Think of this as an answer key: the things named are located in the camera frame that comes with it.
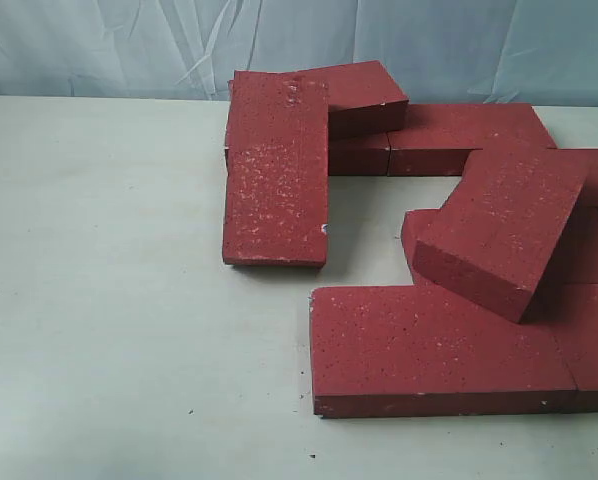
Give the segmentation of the red brick back row middle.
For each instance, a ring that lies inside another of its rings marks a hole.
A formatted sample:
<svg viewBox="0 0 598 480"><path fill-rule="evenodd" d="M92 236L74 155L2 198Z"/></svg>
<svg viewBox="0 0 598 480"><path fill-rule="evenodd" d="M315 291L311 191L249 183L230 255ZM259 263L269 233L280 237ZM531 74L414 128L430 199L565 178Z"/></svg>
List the red brick back row middle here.
<svg viewBox="0 0 598 480"><path fill-rule="evenodd" d="M388 141L390 176L460 176L475 150L557 147L528 103L411 104Z"/></svg>

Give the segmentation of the red brick back row left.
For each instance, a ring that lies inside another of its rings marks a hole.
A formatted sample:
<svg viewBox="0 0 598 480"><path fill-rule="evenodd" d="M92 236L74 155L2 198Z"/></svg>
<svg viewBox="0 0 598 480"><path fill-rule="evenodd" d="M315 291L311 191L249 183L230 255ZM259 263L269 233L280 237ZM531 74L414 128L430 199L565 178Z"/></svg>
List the red brick back row left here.
<svg viewBox="0 0 598 480"><path fill-rule="evenodd" d="M328 146L328 174L386 176L390 152L386 133L331 140Z"/></svg>

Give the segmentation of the long red brick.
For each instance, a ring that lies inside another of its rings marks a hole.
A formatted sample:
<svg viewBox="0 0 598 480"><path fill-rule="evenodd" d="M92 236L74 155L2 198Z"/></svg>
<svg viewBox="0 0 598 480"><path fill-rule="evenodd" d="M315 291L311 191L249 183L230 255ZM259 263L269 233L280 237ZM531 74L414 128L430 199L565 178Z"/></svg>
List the long red brick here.
<svg viewBox="0 0 598 480"><path fill-rule="evenodd" d="M328 94L298 74L236 72L222 258L321 268L328 239Z"/></svg>

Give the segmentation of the red brick under tilted one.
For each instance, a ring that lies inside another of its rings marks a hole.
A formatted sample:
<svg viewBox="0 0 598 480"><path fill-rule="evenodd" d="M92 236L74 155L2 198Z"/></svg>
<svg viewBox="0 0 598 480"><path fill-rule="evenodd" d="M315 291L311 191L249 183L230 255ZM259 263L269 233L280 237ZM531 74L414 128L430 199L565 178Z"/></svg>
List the red brick under tilted one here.
<svg viewBox="0 0 598 480"><path fill-rule="evenodd" d="M414 268L417 235L428 228L437 209L407 211L401 241L415 285L431 285ZM542 282L548 285L598 284L598 212L592 208L576 210L568 221L546 267Z"/></svg>

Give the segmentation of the pale blue backdrop cloth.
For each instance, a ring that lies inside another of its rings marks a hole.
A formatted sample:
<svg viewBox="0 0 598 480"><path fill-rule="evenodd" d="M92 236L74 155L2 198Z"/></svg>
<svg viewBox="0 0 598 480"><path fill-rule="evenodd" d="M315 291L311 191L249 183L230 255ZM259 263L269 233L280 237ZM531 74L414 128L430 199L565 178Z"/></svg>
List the pale blue backdrop cloth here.
<svg viewBox="0 0 598 480"><path fill-rule="evenodd" d="M598 106L598 1L0 1L0 95L223 100L368 60L415 102Z"/></svg>

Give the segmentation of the large red brick front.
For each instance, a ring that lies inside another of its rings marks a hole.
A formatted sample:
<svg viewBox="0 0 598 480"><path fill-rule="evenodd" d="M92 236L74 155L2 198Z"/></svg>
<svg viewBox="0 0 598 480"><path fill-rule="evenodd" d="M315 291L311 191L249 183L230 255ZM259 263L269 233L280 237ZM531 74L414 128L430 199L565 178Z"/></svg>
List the large red brick front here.
<svg viewBox="0 0 598 480"><path fill-rule="evenodd" d="M577 386L552 332L438 287L323 287L310 299L314 414L559 412Z"/></svg>

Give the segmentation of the red brick row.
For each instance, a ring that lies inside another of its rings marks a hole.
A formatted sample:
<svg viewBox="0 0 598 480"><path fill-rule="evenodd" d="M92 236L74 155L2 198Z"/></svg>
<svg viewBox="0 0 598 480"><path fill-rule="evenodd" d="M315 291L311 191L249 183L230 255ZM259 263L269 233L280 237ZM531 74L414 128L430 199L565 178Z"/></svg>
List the red brick row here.
<svg viewBox="0 0 598 480"><path fill-rule="evenodd" d="M328 146L328 174L386 176L390 152L386 133L331 140Z"/></svg>
<svg viewBox="0 0 598 480"><path fill-rule="evenodd" d="M390 176L460 176L475 150L557 147L528 103L411 104L388 141Z"/></svg>

